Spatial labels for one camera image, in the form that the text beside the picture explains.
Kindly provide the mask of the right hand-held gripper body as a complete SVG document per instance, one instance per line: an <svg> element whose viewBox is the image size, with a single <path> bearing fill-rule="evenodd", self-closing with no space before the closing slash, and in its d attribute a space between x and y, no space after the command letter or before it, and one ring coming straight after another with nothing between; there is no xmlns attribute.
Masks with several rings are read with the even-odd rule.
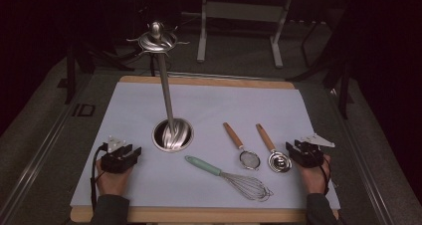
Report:
<svg viewBox="0 0 422 225"><path fill-rule="evenodd" d="M298 152L298 155L293 160L305 168L313 168L323 164L323 152L320 149L322 146L335 147L334 142L328 141L316 133L301 137L299 141L304 141L306 147L299 149L295 147L294 143L294 149Z"/></svg>

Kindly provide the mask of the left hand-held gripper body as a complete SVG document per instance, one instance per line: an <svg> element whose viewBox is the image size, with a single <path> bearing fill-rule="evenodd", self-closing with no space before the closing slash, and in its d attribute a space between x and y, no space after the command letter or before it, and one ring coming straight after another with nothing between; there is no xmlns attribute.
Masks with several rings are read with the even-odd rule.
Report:
<svg viewBox="0 0 422 225"><path fill-rule="evenodd" d="M111 135L108 137L107 143L105 144L105 155L102 156L101 162L101 168L103 171L109 173L124 173L126 170L137 164L137 160L127 158L131 152L124 156L117 156L115 154L117 149L125 145L128 145L125 140L118 139Z"/></svg>

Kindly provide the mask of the mesh strainer with wooden handle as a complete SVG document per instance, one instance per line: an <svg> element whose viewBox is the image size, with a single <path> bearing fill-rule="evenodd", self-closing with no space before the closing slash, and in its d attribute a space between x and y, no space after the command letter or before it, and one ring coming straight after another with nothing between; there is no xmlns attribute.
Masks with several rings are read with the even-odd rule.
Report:
<svg viewBox="0 0 422 225"><path fill-rule="evenodd" d="M255 152L246 150L244 148L242 140L239 138L237 133L234 131L234 129L230 126L228 122L224 122L223 126L232 141L234 142L234 144L240 150L239 160L242 166L250 170L258 170L259 166L261 165L260 157Z"/></svg>

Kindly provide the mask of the steel utensil rack with hooks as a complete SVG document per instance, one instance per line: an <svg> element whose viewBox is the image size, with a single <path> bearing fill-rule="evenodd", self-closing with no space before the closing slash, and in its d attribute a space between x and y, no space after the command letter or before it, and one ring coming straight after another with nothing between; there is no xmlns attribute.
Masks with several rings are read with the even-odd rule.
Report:
<svg viewBox="0 0 422 225"><path fill-rule="evenodd" d="M191 143L194 132L189 121L173 115L165 57L178 44L178 39L173 32L166 31L161 22L152 22L148 25L148 29L148 32L128 41L138 44L141 55L149 53L157 59L166 119L159 122L153 129L152 140L154 145L162 151L177 152Z"/></svg>

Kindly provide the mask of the whisk with teal handle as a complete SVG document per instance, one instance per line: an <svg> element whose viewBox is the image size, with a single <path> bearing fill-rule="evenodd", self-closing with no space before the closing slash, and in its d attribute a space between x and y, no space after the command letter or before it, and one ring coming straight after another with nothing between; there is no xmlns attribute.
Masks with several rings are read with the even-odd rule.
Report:
<svg viewBox="0 0 422 225"><path fill-rule="evenodd" d="M258 178L225 172L222 169L191 155L186 155L185 160L197 168L215 176L222 177L242 196L249 200L264 202L273 195L273 192Z"/></svg>

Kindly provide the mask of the person's left hand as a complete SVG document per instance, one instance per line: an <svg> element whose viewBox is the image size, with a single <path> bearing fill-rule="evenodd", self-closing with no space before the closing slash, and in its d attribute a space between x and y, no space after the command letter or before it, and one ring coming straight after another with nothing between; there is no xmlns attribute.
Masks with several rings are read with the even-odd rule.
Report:
<svg viewBox="0 0 422 225"><path fill-rule="evenodd" d="M109 173L102 170L101 162L101 160L96 162L96 168L99 173L99 176L96 178L96 184L100 195L123 196L132 168L129 168L124 173Z"/></svg>

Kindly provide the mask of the person's right hand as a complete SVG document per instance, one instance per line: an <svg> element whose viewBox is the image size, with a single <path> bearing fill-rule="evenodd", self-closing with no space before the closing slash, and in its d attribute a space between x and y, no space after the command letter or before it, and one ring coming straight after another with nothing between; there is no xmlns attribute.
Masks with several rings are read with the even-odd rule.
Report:
<svg viewBox="0 0 422 225"><path fill-rule="evenodd" d="M326 194L330 180L330 156L324 155L321 167L304 168L298 166L307 194Z"/></svg>

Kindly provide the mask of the black metal stand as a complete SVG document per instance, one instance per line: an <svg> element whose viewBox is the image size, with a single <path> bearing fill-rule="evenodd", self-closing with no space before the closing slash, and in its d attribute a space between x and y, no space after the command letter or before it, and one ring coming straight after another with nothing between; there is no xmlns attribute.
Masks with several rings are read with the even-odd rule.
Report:
<svg viewBox="0 0 422 225"><path fill-rule="evenodd" d="M122 62L134 58L138 53L139 50L134 50L133 52L122 56L112 56L84 41L70 44L67 48L66 77L61 79L58 84L59 88L67 90L65 104L68 105L76 94L77 62L91 62L92 57L96 57L121 71L132 71L132 68L125 66Z"/></svg>
<svg viewBox="0 0 422 225"><path fill-rule="evenodd" d="M326 70L322 85L332 92L339 85L337 92L338 109L344 118L347 118L348 83L355 49L353 37L349 35L349 29L348 23L339 20L321 54L314 60L311 67L304 73L287 78L288 82L300 82Z"/></svg>

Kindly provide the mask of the pale lilac table sheet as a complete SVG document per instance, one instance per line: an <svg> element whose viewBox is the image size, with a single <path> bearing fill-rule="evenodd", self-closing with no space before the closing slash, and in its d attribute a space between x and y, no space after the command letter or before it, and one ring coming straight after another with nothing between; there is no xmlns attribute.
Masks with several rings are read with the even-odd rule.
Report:
<svg viewBox="0 0 422 225"><path fill-rule="evenodd" d="M193 126L193 139L187 148L165 152L152 141L153 128L165 117L159 84L117 84L94 142L100 146L111 135L142 148L126 191L131 205L305 208L306 193L298 170L274 172L267 162L270 153L256 128L257 123L263 126L277 150L284 150L287 142L312 135L314 129L299 91L173 85L170 92L175 116L187 119ZM226 132L224 122L234 129L246 150L260 157L258 170L242 166L240 150ZM226 172L256 177L273 195L264 202L249 200L224 179L187 162L186 155Z"/></svg>

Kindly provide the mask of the white metal stand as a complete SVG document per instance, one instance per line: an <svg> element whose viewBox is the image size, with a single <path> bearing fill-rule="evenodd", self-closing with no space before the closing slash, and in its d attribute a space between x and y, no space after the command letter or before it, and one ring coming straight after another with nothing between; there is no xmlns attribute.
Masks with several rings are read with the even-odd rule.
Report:
<svg viewBox="0 0 422 225"><path fill-rule="evenodd" d="M282 68L284 63L279 41L284 26L287 23L292 1L293 0L284 0L283 6L267 6L201 0L201 11L199 13L200 35L196 61L198 63L203 63L206 58L208 18L257 21L277 24L277 30L270 36L269 40L275 67L278 69Z"/></svg>

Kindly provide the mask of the black rectangular floor bracket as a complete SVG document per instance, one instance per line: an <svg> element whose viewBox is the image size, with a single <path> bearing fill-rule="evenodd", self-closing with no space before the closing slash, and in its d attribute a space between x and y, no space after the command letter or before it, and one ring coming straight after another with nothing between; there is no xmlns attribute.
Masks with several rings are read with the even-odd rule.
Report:
<svg viewBox="0 0 422 225"><path fill-rule="evenodd" d="M72 116L93 116L96 111L95 105L77 104Z"/></svg>

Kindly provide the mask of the metal floor rail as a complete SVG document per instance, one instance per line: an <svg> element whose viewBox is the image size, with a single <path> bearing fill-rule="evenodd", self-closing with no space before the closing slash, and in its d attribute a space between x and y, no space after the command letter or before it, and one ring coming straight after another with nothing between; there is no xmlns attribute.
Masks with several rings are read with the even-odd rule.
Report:
<svg viewBox="0 0 422 225"><path fill-rule="evenodd" d="M7 200L0 209L0 225L8 225L8 223L12 220L16 210L22 203L33 182L41 171L49 153L54 148L56 141L64 128L64 124L70 117L71 111L76 107L77 100L80 98L86 86L87 83L77 86L76 92L70 102L58 115L58 118L55 120L37 152L23 169L17 183L13 187L13 190L9 193Z"/></svg>
<svg viewBox="0 0 422 225"><path fill-rule="evenodd" d="M339 112L339 108L337 107L337 103L339 102L339 94L335 90L327 90L326 93L329 97L331 106L334 109L334 113L339 119L339 123L342 126L342 129L346 133L347 141L351 149L351 154L356 170L359 173L362 184L372 204L372 208L376 214L378 221L381 225L394 225L394 221L391 217L391 214L388 208L386 207L385 201L376 185L371 171L368 168L368 164L363 157L362 151L360 149L360 144L354 137L354 133L351 130L350 123Z"/></svg>

